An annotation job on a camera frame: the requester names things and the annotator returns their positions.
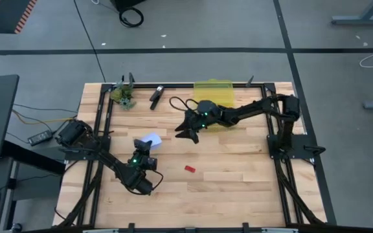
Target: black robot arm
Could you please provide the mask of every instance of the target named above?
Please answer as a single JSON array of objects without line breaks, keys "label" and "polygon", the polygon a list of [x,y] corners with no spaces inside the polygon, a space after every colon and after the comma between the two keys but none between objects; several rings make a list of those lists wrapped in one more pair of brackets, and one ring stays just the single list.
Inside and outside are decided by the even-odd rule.
[{"label": "black robot arm", "polygon": [[[277,102],[282,102],[282,113],[273,107],[273,104]],[[240,120],[263,113],[268,113],[282,122],[283,128],[278,132],[278,141],[280,142],[278,147],[283,150],[290,148],[293,125],[300,116],[299,99],[293,95],[270,96],[238,108],[224,107],[216,105],[210,100],[202,100],[198,103],[196,111],[192,109],[185,111],[184,122],[175,129],[175,131],[182,132],[176,137],[192,139],[197,144],[199,142],[197,133],[201,129],[206,129],[213,124],[231,127],[239,123]]]},{"label": "black robot arm", "polygon": [[58,134],[57,143],[64,146],[62,150],[67,153],[94,155],[96,160],[115,172],[115,177],[130,192],[137,190],[141,195],[152,192],[152,183],[147,180],[145,172],[156,171],[157,168],[157,159],[149,157],[151,141],[135,140],[136,150],[132,159],[125,164],[102,148],[101,138],[93,135],[89,125],[81,120],[73,120]]}]

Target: small red object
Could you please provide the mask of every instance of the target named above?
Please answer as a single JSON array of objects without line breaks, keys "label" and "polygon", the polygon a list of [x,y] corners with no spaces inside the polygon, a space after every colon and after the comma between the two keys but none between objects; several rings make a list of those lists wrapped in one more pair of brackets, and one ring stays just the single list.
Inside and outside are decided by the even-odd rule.
[{"label": "small red object", "polygon": [[190,167],[190,166],[185,166],[185,170],[186,170],[186,171],[190,171],[190,172],[192,172],[192,173],[195,172],[195,168]]}]

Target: power adapter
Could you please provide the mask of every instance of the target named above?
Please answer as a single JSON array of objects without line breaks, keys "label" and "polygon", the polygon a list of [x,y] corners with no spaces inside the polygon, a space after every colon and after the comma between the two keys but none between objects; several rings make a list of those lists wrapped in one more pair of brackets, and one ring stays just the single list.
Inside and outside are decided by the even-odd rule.
[{"label": "power adapter", "polygon": [[52,133],[50,130],[47,130],[32,137],[29,137],[27,140],[31,146],[35,146],[50,139],[52,139]]}]

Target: black metal frame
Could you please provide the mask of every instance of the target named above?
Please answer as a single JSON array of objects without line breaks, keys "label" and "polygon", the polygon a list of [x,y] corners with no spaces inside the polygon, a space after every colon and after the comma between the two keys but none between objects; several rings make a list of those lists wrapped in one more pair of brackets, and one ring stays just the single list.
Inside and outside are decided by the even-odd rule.
[{"label": "black metal frame", "polygon": [[[134,88],[136,88],[136,89],[155,89],[160,85],[162,85],[165,88],[193,88],[194,87],[193,83],[164,83],[164,84],[136,83]],[[246,85],[246,83],[234,83],[233,87],[234,88],[245,88],[246,87],[245,85]],[[97,107],[97,112],[96,112],[95,126],[94,126],[94,132],[96,134],[99,133],[99,125],[100,125],[100,121],[101,121],[101,117],[102,117],[102,110],[103,110],[103,106],[104,106],[104,99],[106,97],[106,93],[108,91],[110,91],[112,87],[113,87],[113,84],[110,84],[110,83],[103,83],[102,86],[101,86],[100,96],[99,96],[99,101],[98,101],[98,107]],[[267,92],[268,91],[271,94],[276,94],[276,88],[275,88],[274,83],[252,83],[250,88],[259,88],[261,90],[261,94],[262,94],[263,98],[267,97]],[[106,139],[108,142],[110,142],[110,137],[109,137],[108,134],[109,134],[112,110],[113,110],[113,101],[110,100],[109,104],[107,106],[106,123],[105,123],[104,131],[103,131],[104,132],[103,139]],[[266,115],[266,120],[267,120],[268,129],[269,129],[269,136],[275,135],[274,128],[273,128],[273,121],[271,119],[271,116]],[[281,122],[279,120],[277,120],[277,124],[280,127]],[[87,190],[87,187],[89,186],[89,183],[90,183],[90,180],[91,180],[91,174],[92,174],[92,171],[93,171],[93,161],[91,160],[91,158],[87,158],[87,159],[89,161],[87,162],[87,169],[86,169],[86,175],[85,175],[85,179],[84,179],[83,192],[85,190]],[[280,159],[279,158],[273,158],[273,161],[275,163],[276,172],[278,174],[277,168],[278,168],[278,166],[281,166]],[[293,168],[292,168],[292,165],[291,165],[291,159],[290,158],[284,159],[284,163],[286,165],[287,176],[288,176],[289,182],[292,185],[292,187],[296,190],[295,178],[294,178],[294,174],[293,174]],[[314,168],[315,169],[318,169],[318,168],[323,169],[323,168],[321,168],[321,164],[320,165],[316,164],[316,166],[314,166]],[[103,165],[99,164],[97,169],[98,169],[97,172],[99,172],[99,170],[100,170],[100,180],[96,184],[96,187],[95,187],[95,190],[94,190],[93,203],[92,203],[91,213],[90,213],[90,218],[89,218],[90,219],[89,220],[89,226],[92,226],[93,228],[95,227],[95,222],[96,222],[96,213],[97,213],[98,199],[99,199],[99,195],[100,195],[100,185],[101,185],[101,176],[102,176]],[[321,185],[321,183],[323,183],[323,182],[326,184],[326,181],[320,181],[319,178],[318,178],[319,185]],[[289,212],[288,200],[287,200],[287,197],[286,197],[286,189],[280,181],[278,181],[278,187],[279,187],[279,192],[280,192],[280,200],[282,202],[284,220],[285,220],[286,225],[289,225],[289,224],[292,224],[292,220],[291,220],[291,216],[290,216],[290,212]],[[327,186],[325,187],[325,189],[321,189],[321,194],[322,194],[322,192],[328,192]],[[295,212],[296,212],[296,218],[297,218],[296,222],[298,224],[303,224],[302,212],[300,211],[300,208],[297,206],[296,203],[294,203],[294,205],[295,205]],[[324,205],[325,209],[327,209],[329,207],[329,206],[326,206],[325,202],[323,203],[323,205]],[[83,225],[84,214],[85,214],[85,207],[83,207],[82,210],[79,213],[77,226],[82,226]],[[131,226],[132,227],[128,227],[128,228],[120,228],[119,232],[133,232],[134,224],[132,224]],[[203,231],[203,232],[215,232],[215,231],[216,232],[243,232],[244,231],[244,232],[247,232],[248,230],[249,230],[248,232],[260,232],[260,229],[261,229],[261,228],[249,228],[248,223],[243,223],[243,226],[246,226],[246,227],[242,227],[242,228],[239,228],[239,227],[238,228],[194,228],[193,232],[197,232],[197,231]],[[136,229],[137,232],[142,232],[143,230],[145,230],[146,232],[168,232],[168,231],[177,232],[177,230],[180,231],[180,232],[185,232],[186,231],[185,228],[151,228],[151,229],[148,229],[148,228],[139,229],[139,228],[137,228]]]}]

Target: wooden tabletop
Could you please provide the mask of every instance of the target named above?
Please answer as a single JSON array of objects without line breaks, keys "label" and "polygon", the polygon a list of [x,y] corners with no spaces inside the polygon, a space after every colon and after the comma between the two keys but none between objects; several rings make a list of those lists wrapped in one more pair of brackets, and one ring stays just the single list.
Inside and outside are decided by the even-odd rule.
[{"label": "wooden tabletop", "polygon": [[[101,83],[87,83],[84,87],[78,119],[94,124]],[[293,94],[290,82],[275,84],[277,93]],[[274,162],[269,157],[265,115],[240,121],[230,129],[217,128],[199,133],[199,144],[175,138],[174,129],[182,123],[184,113],[173,109],[168,100],[172,96],[193,98],[193,89],[165,89],[155,111],[149,109],[154,89],[135,89],[137,105],[129,111],[113,106],[111,117],[111,149],[121,161],[127,161],[135,150],[133,139],[157,133],[163,140],[151,156],[158,158],[158,171],[164,175],[162,184],[151,196],[127,192],[115,174],[103,170],[96,228],[127,228],[135,223],[139,228],[172,227],[250,227],[284,226],[282,205]],[[257,88],[234,89],[236,107],[261,99]],[[106,107],[100,128],[104,127]],[[304,133],[302,121],[295,123],[294,134]],[[63,178],[58,199],[58,212],[66,216],[82,194],[87,162],[80,161]],[[188,165],[195,173],[184,170]],[[319,187],[313,166],[293,159],[297,190],[316,214],[326,221]],[[147,172],[156,184],[159,176]],[[294,207],[288,195],[292,220]],[[84,223],[89,221],[91,199],[86,206]],[[54,225],[62,220],[55,216]]]}]

